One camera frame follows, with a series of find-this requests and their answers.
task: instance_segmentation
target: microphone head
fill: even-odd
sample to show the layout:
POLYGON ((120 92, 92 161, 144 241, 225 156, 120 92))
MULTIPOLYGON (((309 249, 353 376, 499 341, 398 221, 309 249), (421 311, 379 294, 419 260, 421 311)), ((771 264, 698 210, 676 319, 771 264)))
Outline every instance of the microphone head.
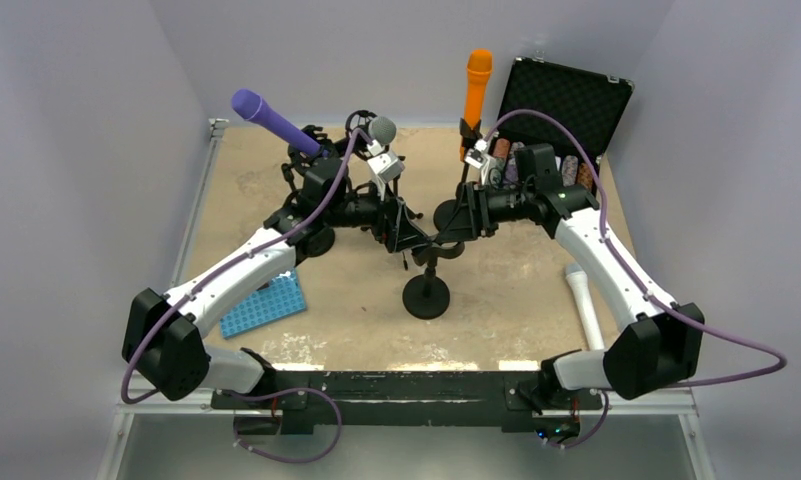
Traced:
POLYGON ((491 75, 491 52, 484 49, 474 50, 468 57, 469 75, 491 75))
POLYGON ((388 145, 397 136, 397 125, 385 117, 376 117, 368 124, 368 135, 380 145, 388 145))
POLYGON ((253 123, 260 123, 259 117, 265 113, 265 110, 270 108, 261 95, 246 88, 235 92, 235 95, 232 96, 231 104, 235 113, 244 120, 252 121, 253 123))

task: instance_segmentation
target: microphone handle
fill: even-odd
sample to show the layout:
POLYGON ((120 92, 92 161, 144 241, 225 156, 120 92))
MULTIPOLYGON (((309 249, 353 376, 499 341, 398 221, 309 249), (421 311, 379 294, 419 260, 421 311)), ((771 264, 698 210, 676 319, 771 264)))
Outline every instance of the microphone handle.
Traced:
POLYGON ((306 155, 317 155, 321 146, 294 124, 276 113, 261 95, 243 88, 232 96, 232 109, 244 120, 261 125, 306 155))
MULTIPOLYGON (((482 118, 482 105, 485 101, 485 83, 468 82, 468 93, 465 98, 465 115, 462 117, 469 127, 474 128, 482 118)), ((459 146, 459 161, 465 161, 465 147, 459 146)))

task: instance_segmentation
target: microphone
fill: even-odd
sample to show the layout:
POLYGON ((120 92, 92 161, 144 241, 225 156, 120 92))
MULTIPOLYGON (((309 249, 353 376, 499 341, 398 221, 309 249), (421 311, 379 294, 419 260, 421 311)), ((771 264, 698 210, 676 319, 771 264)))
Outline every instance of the microphone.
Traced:
POLYGON ((368 122, 368 136, 380 145, 388 145, 397 136, 397 125, 385 117, 376 117, 368 122))
POLYGON ((265 127, 270 133, 306 155, 314 156, 321 151, 318 142, 276 113, 258 93, 246 88, 238 90, 232 96, 232 109, 244 120, 265 127))
MULTIPOLYGON (((491 52, 474 50, 468 58, 468 94, 465 97, 465 123, 471 129, 476 127, 482 117, 482 104, 485 99, 485 86, 491 76, 491 52)), ((459 146, 459 161, 464 162, 465 147, 459 146)))
POLYGON ((572 263, 565 267, 565 280, 574 291, 574 301, 577 302, 577 310, 580 312, 580 320, 583 330, 585 330, 589 350, 604 350, 606 347, 603 344, 603 335, 600 334, 594 303, 592 303, 591 293, 588 291, 588 275, 579 264, 572 263))

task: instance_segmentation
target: gray microphone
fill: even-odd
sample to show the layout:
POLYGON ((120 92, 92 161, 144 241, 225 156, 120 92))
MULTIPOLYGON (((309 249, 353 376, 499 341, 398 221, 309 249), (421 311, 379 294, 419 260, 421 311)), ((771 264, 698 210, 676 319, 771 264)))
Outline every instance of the gray microphone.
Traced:
POLYGON ((368 124, 368 135, 380 145, 388 145, 397 136, 397 125, 385 117, 376 117, 368 124))

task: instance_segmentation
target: orange microphone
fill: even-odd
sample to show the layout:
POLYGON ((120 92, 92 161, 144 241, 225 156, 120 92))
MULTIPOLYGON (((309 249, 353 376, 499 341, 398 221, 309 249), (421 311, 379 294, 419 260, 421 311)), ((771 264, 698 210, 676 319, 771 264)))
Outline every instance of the orange microphone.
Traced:
MULTIPOLYGON (((482 104, 485 99, 485 86, 491 76, 491 52, 474 50, 468 58, 468 95, 465 97, 465 116, 463 120, 471 130, 479 129, 482 117, 482 104)), ((465 147, 459 146, 459 161, 465 159, 465 147)))

